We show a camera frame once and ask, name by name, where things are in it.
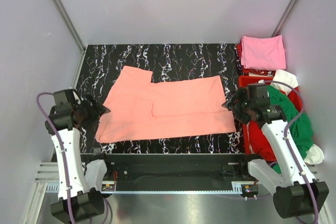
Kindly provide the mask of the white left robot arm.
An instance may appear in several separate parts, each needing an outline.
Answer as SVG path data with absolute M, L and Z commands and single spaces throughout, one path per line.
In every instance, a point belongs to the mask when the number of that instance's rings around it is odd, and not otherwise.
M 51 214 L 63 223 L 78 223 L 105 211 L 101 192 L 103 180 L 113 175 L 113 167 L 103 154 L 85 164 L 80 156 L 80 131 L 110 110 L 91 95 L 82 98 L 75 89 L 54 92 L 55 105 L 45 127 L 55 147 L 59 190 Z

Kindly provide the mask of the salmon pink t shirt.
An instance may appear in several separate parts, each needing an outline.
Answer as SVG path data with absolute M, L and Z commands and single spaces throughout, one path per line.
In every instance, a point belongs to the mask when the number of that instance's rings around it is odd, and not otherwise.
M 220 76 L 152 82 L 152 72 L 125 66 L 104 102 L 99 143 L 233 133 Z

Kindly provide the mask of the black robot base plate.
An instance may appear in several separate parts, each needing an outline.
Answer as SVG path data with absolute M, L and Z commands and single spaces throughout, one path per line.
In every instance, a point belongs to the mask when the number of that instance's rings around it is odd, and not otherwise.
M 158 184 L 219 184 L 231 182 L 259 185 L 243 167 L 245 154 L 108 154 L 106 158 L 116 177 L 109 176 L 107 183 L 158 183 Z M 163 194 L 224 194 L 174 192 Z

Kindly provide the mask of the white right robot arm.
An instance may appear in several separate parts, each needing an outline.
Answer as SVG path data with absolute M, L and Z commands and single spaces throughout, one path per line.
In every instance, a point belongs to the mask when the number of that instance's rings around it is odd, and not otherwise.
M 278 215 L 284 219 L 312 214 L 318 223 L 319 212 L 329 194 L 326 182 L 320 182 L 305 164 L 290 133 L 290 126 L 299 119 L 300 111 L 291 121 L 279 105 L 270 103 L 269 81 L 240 87 L 223 107 L 232 111 L 243 124 L 257 123 L 268 140 L 281 173 L 274 171 L 256 154 L 247 155 L 238 167 L 244 180 L 253 177 L 271 193 Z

